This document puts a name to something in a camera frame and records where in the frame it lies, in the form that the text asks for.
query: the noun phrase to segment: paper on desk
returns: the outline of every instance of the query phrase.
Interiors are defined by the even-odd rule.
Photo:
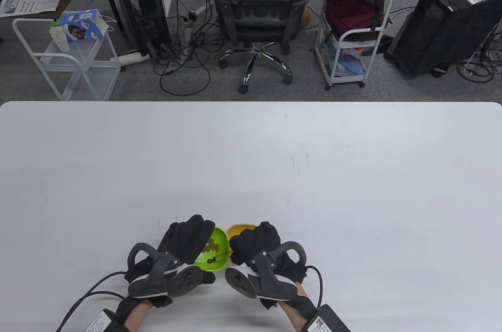
[[[54,12],[58,4],[59,0],[2,0],[0,3],[0,17]]]

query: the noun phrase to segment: computer tower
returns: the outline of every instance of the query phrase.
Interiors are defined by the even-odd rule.
[[[470,58],[502,18],[502,0],[420,0],[385,58],[407,74],[425,74]]]
[[[155,56],[161,44],[172,47],[162,0],[119,0],[119,4],[142,55]]]

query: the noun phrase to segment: yellow bowl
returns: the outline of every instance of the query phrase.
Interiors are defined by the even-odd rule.
[[[255,228],[256,225],[253,224],[237,224],[229,227],[228,230],[226,231],[226,235],[228,236],[228,239],[231,239],[232,237],[235,237],[236,235],[242,233],[243,230],[246,229],[254,230]]]

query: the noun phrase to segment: black glove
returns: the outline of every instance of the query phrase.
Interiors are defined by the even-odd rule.
[[[274,251],[281,245],[281,237],[277,230],[269,222],[262,222],[254,230],[246,229],[239,235],[230,239],[230,248],[233,253],[231,261],[237,265],[246,263],[248,266],[251,260],[262,251]],[[284,254],[278,257],[274,273],[284,276],[293,282],[302,283],[307,276],[307,269],[291,260],[289,255]],[[276,304],[275,301],[260,299],[262,305],[270,308]]]
[[[199,214],[192,216],[186,222],[174,222],[164,234],[157,251],[169,252],[181,262],[193,264],[208,243],[214,230],[215,223],[209,220],[204,221]],[[149,274],[153,266],[154,261],[151,257],[147,257],[129,269],[124,278],[131,283],[138,277]],[[201,284],[212,284],[214,281],[215,275],[213,273],[203,271]],[[173,302],[172,298],[168,296],[154,297],[148,300],[157,308],[165,307]],[[116,312],[117,320],[120,323],[125,323],[127,317],[142,301],[143,299],[128,296],[120,302]]]
[[[169,252],[181,262],[193,264],[214,230],[215,223],[209,220],[204,221],[199,214],[190,217],[186,222],[174,222],[164,234],[157,251]],[[150,273],[153,264],[152,258],[147,257],[129,269],[124,278],[131,283],[136,278]],[[213,273],[203,271],[201,284],[212,284],[214,281]]]

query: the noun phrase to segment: white cup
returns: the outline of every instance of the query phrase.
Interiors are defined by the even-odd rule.
[[[56,42],[57,47],[64,53],[70,50],[70,45],[68,45],[68,37],[61,26],[54,26],[49,29],[52,40]]]

